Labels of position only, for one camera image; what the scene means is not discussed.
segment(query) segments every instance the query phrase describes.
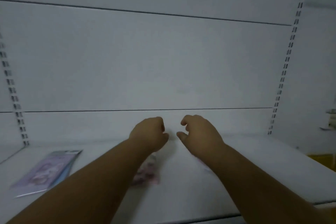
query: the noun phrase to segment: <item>bare skin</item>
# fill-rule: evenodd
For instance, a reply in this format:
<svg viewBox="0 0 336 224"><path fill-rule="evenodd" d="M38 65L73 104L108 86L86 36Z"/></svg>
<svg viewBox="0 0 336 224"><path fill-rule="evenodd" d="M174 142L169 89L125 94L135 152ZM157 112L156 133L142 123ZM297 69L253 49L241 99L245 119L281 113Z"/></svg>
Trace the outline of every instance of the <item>bare skin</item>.
<svg viewBox="0 0 336 224"><path fill-rule="evenodd" d="M220 178L249 224L331 224L317 209L226 145L201 116L181 121L177 136ZM168 140L161 117L145 119L129 138L46 192L8 223L110 223L137 169Z"/></svg>

